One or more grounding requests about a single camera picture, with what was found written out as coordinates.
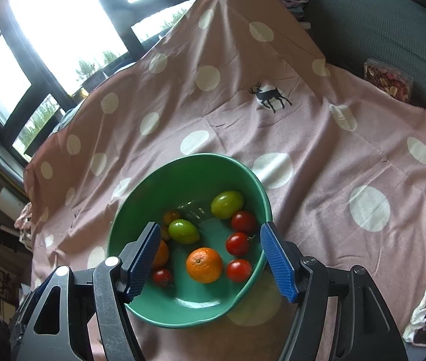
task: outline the window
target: window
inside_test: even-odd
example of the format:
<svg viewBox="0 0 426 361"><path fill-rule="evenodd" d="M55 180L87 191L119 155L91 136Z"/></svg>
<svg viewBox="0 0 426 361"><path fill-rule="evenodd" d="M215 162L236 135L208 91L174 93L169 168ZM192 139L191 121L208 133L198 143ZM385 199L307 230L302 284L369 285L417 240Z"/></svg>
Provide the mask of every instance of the window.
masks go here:
<svg viewBox="0 0 426 361"><path fill-rule="evenodd" d="M65 112L194 0L0 0L0 141L25 165Z"/></svg>
<svg viewBox="0 0 426 361"><path fill-rule="evenodd" d="M0 122L5 124L31 83L0 36Z"/></svg>

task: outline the bowl rim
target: bowl rim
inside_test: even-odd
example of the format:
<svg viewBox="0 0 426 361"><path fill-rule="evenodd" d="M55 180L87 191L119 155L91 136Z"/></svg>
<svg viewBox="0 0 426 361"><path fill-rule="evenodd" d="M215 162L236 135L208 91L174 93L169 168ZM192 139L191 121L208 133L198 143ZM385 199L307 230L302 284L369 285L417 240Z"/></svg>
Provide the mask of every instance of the bowl rim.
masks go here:
<svg viewBox="0 0 426 361"><path fill-rule="evenodd" d="M144 179L128 194L128 196L123 201L121 206L118 208L118 211L116 212L116 214L114 216L113 226L111 227L111 230L110 230L110 233L109 233L109 236L108 236L108 246L107 246L108 256L109 256L109 252L110 252L109 250L110 250L110 243L111 243L111 235L113 234L113 229L115 228L116 221L117 221L117 218L118 218L118 214L120 213L121 209L123 208L123 205L126 203L128 198L130 197L130 195L133 194L133 192L142 183L144 183L145 180L147 178L149 178L151 175L153 175L156 172L159 172L163 167L166 167L167 165L170 165L173 162L182 161L187 157L218 157L218 158L222 158L224 160L228 160L228 161L232 162L233 164L239 166L244 172L246 172L250 176L250 178L255 183L256 188L258 189L258 192L260 193L260 196L261 196L262 201L263 201L263 208L264 208L265 213L266 213L266 221L273 221L272 208L271 208L271 204L270 204L270 200L268 198L268 195L267 195L262 183L260 182L260 180L253 173L253 171L250 170L245 164L239 162L238 160L234 159L233 157L225 156L225 155L218 154L218 153L191 154L191 155L183 156L183 157L180 157L178 159L172 160L172 161L166 163L165 165L162 165L161 167L155 169L152 173L150 173L149 175L144 177ZM248 292L248 290L251 289L253 284L255 284L257 279L261 276L261 274L263 273L263 270L265 268L265 265L266 265L266 256L265 256L265 252L262 249L262 252L260 253L260 257L258 258L257 265L255 267L255 270L251 274L251 277L248 279L248 281L246 281L246 283L243 285L241 290L236 294L236 296L233 299L233 302L230 304L230 306L226 310L222 311L221 313L218 313L215 316L212 316L212 317L207 318L207 319L200 319L200 320L197 320L195 322L189 322L189 323L161 323L161 322L157 322L155 320L149 319L149 318L141 315L140 313L133 310L133 308L130 307L129 304L125 304L125 306L135 316L138 316L143 321L148 322L150 324L153 324L154 326L163 327L163 328L188 328L188 327L199 326L200 324L211 322L215 319L218 319L219 317L221 317L223 315L226 315L226 313L228 313L234 306L236 306L238 304L238 302L245 296L245 294Z"/></svg>

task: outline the blue gripper pad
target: blue gripper pad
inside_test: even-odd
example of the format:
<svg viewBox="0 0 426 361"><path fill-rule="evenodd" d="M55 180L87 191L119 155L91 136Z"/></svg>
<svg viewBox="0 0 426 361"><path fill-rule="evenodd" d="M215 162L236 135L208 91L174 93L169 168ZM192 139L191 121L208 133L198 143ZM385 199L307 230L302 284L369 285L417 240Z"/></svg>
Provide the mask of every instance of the blue gripper pad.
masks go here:
<svg viewBox="0 0 426 361"><path fill-rule="evenodd" d="M260 229L260 242L280 293L289 302L294 303L298 295L295 285L295 271L268 223L263 224Z"/></svg>
<svg viewBox="0 0 426 361"><path fill-rule="evenodd" d="M160 241L161 228L156 224L147 237L143 247L138 251L137 258L128 274L128 286L126 287L126 291L132 299L140 295L143 290L154 257L158 251Z"/></svg>

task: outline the plastic bowl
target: plastic bowl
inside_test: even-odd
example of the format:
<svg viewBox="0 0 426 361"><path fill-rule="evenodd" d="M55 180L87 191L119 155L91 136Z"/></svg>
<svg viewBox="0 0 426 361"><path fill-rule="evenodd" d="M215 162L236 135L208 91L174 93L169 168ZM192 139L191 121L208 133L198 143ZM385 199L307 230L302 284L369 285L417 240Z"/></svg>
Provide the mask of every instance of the plastic bowl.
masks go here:
<svg viewBox="0 0 426 361"><path fill-rule="evenodd" d="M168 241L170 258L166 267L174 276L174 287L158 288L151 279L140 296L126 307L151 324L167 328L185 328L212 321L227 313L252 287L265 266L265 256L256 234L244 257L253 274L245 283L230 281L224 271L210 284L193 281L185 262L191 251L214 248L224 268L234 259L224 246L232 233L230 221L214 218L210 212L213 198L225 190L245 195L245 210L255 214L258 224L272 220L270 202L255 174L240 162L223 155L201 153L182 157L157 169L135 188L121 206L111 229L108 255L118 255L123 247L137 240L148 221L162 224L163 215L179 208L193 222L201 239L192 245Z"/></svg>

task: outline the deer antlers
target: deer antlers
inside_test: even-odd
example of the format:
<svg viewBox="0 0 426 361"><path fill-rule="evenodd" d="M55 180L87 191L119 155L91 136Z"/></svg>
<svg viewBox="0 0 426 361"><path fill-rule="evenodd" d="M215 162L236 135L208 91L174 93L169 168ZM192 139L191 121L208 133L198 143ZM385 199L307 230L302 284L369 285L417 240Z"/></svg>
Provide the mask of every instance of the deer antlers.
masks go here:
<svg viewBox="0 0 426 361"><path fill-rule="evenodd" d="M260 89L260 87L262 86L262 83L260 83L259 81L258 81L258 83L256 83L255 85L252 85L251 87L250 87L250 90L248 91L248 92L250 92L252 95L254 95L259 89Z"/></svg>

